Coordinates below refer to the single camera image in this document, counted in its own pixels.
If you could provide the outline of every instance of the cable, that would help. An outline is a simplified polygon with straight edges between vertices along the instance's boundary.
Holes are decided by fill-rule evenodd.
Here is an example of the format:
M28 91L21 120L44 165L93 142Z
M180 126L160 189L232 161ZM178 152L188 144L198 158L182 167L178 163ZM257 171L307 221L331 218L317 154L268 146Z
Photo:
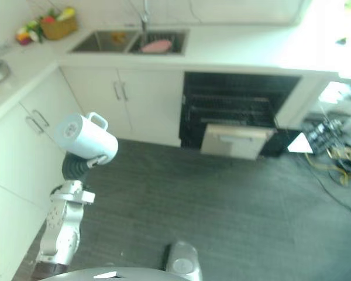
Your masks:
M194 12L194 7L192 6L192 0L188 0L188 6L190 8L190 12L192 16L199 21L199 23L202 23L201 19L195 14Z
M331 178L332 181L334 181L335 184L341 186L342 184L340 183L340 181L337 181L336 179L334 179L334 177L331 174L331 171L328 171L329 177Z
M336 203L338 203L339 205L341 205L342 207L344 207L345 209L347 209L348 211L350 211L351 213L351 207L348 206L347 204L345 204L344 202L340 201L340 199L338 199L337 197L335 197L322 183L322 181L318 178L318 176L312 171L312 169L310 169L308 166L306 166L307 169L309 170L309 172L315 177L315 179L318 181L318 183L320 184L320 186L322 187L322 189L324 190L324 192L330 197L332 198Z
M53 195L57 190L60 190L63 186L56 186L54 189L52 189L51 193L49 194L50 196Z
M349 183L349 176L348 174L346 173L346 171L344 171L343 169L341 168L338 168L337 166L335 165L325 165L325 164L320 164L320 163L315 163L313 162L310 158L309 158L309 155L308 153L305 153L305 158L307 159L308 163L316 168L316 169L320 169L320 170L326 170L326 171L330 171L330 170L336 170L336 171L339 171L340 173L342 173L343 175L343 178L340 179L340 183L342 183L344 186L347 186L348 183Z
M278 128L278 120L277 120L277 118L276 118L275 116L274 116L274 121L275 121L276 126L277 126L277 128ZM285 132L286 132L286 134L287 134L288 140L291 141L290 134L288 133L288 130L285 129ZM308 156L307 153L305 153L305 156L306 156L306 158L307 158L308 163L311 164L310 159L309 159L309 156ZM335 197L335 196L324 186L324 184L322 183L322 181L318 178L318 176L312 171L312 169L311 169L309 166L307 166L307 165L304 165L304 166L305 166L305 167L309 170L309 172L315 177L315 179L316 179L317 182L320 184L320 186L322 187L322 189L324 190L324 192L325 192L331 199L333 199L334 202L336 202L336 203L339 204L341 207L345 208L346 210L348 210L348 211L351 213L351 207L348 206L347 204L345 204L344 202L340 201L340 199L338 199L337 197ZM332 176L330 175L330 169L329 169L329 176L330 176L331 179L334 181L334 179L333 179Z

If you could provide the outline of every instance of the stainless steel sink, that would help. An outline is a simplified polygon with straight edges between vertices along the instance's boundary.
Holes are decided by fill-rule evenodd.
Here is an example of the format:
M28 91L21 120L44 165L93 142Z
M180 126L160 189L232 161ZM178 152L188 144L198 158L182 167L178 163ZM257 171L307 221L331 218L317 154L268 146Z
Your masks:
M72 49L72 52L123 53L136 35L135 30L95 31Z
M187 37L186 30L177 30L177 31L149 31L145 35L146 38L144 41L146 44L157 40L169 40L172 45L171 49L167 53L143 53L141 51L143 35L140 34L134 44L131 46L129 52L134 54L183 54L185 48L185 41Z
M147 44L167 39L172 43L166 53L143 53L142 34L137 30L110 30L95 31L79 43L72 52L92 53L133 53L133 54L184 54L188 31L187 30L151 30L146 33Z

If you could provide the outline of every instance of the fruit basket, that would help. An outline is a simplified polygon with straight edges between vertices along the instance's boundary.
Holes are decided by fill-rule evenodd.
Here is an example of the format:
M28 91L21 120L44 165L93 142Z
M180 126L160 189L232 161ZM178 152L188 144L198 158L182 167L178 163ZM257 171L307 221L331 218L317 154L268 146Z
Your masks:
M78 29L75 16L54 22L40 22L45 38L58 40Z

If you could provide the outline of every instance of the white wall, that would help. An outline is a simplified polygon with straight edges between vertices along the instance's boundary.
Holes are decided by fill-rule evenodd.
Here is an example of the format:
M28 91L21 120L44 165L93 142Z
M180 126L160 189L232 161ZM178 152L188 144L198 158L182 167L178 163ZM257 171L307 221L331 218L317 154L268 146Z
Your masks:
M0 0L0 44L14 42L16 31L31 19L26 0Z
M52 4L73 6L81 26L138 25L142 0L27 0L35 15ZM148 0L152 25L182 23L289 24L311 0Z

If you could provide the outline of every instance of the white countertop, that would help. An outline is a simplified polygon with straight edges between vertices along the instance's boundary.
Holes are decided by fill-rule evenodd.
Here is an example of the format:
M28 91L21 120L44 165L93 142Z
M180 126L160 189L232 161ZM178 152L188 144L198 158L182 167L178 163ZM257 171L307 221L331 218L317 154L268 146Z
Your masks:
M100 30L122 30L122 27ZM138 55L129 53L72 53L90 33L79 30L68 38L50 42L61 66L119 68L177 68L249 73L338 73L338 64L325 52L317 34L299 26L192 26L152 27L152 30L188 29L184 55Z
M15 46L1 59L8 63L11 73L0 83L0 118L58 67L45 44Z
M94 30L122 29L130 30L122 26ZM92 29L80 29L66 38L47 41L46 44L17 46L3 57L12 74L0 83L0 118L58 66L306 74L330 80L337 80L343 69L351 69L346 64L346 49L327 40L323 36L325 25L316 25L315 20L285 27L150 26L150 30L153 29L189 30L185 53L168 56L70 53L72 48L94 31Z

